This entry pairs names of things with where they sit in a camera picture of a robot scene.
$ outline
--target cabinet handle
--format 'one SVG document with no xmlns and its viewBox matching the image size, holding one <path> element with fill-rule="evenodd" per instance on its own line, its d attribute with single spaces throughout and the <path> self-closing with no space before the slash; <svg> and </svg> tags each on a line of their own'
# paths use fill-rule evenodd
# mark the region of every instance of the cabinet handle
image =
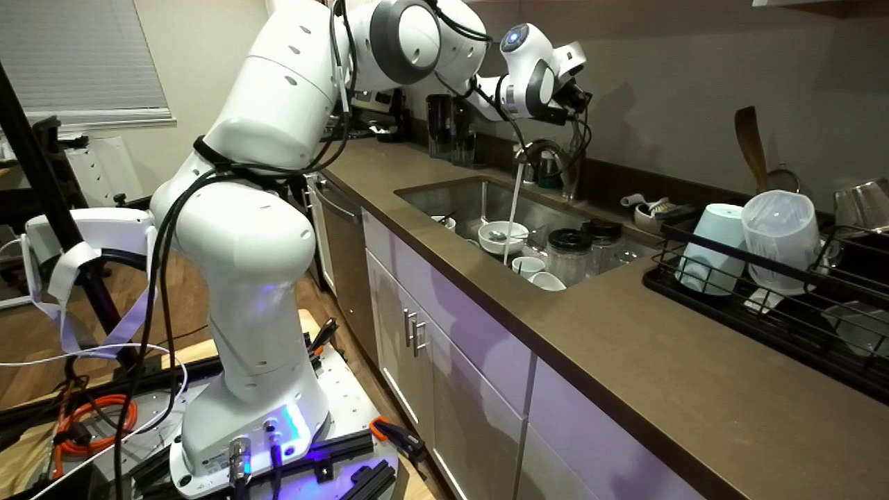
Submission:
<svg viewBox="0 0 889 500">
<path fill-rule="evenodd" d="M 428 341 L 420 341 L 424 333 L 424 322 L 413 322 L 413 359 L 420 357 L 420 351 L 428 347 Z"/>
<path fill-rule="evenodd" d="M 404 332 L 404 347 L 413 344 L 413 311 L 410 308 L 402 308 L 399 316 L 404 319 L 402 332 Z"/>
</svg>

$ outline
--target mug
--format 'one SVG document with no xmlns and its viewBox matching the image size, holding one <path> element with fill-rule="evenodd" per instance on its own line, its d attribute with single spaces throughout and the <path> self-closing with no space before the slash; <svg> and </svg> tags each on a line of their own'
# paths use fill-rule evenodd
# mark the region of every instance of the mug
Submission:
<svg viewBox="0 0 889 500">
<path fill-rule="evenodd" d="M 740 251 L 745 247 L 740 215 L 745 215 L 740 207 L 707 204 L 693 225 L 693 236 Z M 724 297 L 732 291 L 740 272 L 745 272 L 745 261 L 688 243 L 677 261 L 674 280 L 683 283 L 685 289 Z"/>
</svg>

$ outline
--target blue light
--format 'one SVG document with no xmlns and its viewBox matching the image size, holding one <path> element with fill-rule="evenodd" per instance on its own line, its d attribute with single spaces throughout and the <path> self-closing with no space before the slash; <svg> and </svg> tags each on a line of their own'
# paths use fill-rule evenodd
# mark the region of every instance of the blue light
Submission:
<svg viewBox="0 0 889 500">
<path fill-rule="evenodd" d="M 283 430 L 285 430 L 285 440 L 299 440 L 299 426 L 297 426 L 297 422 L 303 422 L 297 407 L 295 407 L 295 402 L 285 402 L 285 407 L 283 407 Z"/>
</svg>

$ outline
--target wall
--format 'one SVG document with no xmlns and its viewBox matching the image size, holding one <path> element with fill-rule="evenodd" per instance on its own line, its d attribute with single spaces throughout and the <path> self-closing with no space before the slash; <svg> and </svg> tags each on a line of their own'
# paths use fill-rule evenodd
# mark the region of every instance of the wall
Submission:
<svg viewBox="0 0 889 500">
<path fill-rule="evenodd" d="M 147 190 L 170 179 L 225 94 L 267 20 L 263 0 L 135 0 L 175 126 L 110 130 L 128 144 Z"/>
<path fill-rule="evenodd" d="M 854 5 L 846 18 L 749 8 L 746 0 L 474 8 L 490 33 L 533 20 L 554 45 L 582 43 L 590 159 L 752 191 L 732 111 L 756 107 L 770 166 L 795 170 L 818 209 L 829 209 L 834 190 L 889 170 L 889 18 L 874 2 Z M 428 91 L 439 87 L 424 80 L 407 91 L 415 114 Z M 485 130 L 510 140 L 503 126 Z M 550 126 L 522 122 L 522 130 L 567 143 Z"/>
</svg>

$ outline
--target utensil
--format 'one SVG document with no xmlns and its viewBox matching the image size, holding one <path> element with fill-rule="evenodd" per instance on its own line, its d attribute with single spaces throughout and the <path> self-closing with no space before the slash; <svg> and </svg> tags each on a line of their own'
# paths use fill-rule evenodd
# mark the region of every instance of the utensil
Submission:
<svg viewBox="0 0 889 500">
<path fill-rule="evenodd" d="M 752 172 L 756 191 L 767 191 L 770 190 L 770 170 L 767 170 L 767 157 L 761 151 L 759 122 L 756 122 L 752 107 L 739 109 L 732 114 L 732 133 L 739 140 L 746 170 Z"/>
<path fill-rule="evenodd" d="M 732 133 L 739 140 L 746 170 L 752 172 L 756 191 L 786 190 L 797 191 L 800 179 L 790 170 L 770 170 L 767 154 L 761 151 L 756 109 L 739 109 L 732 114 Z"/>
</svg>

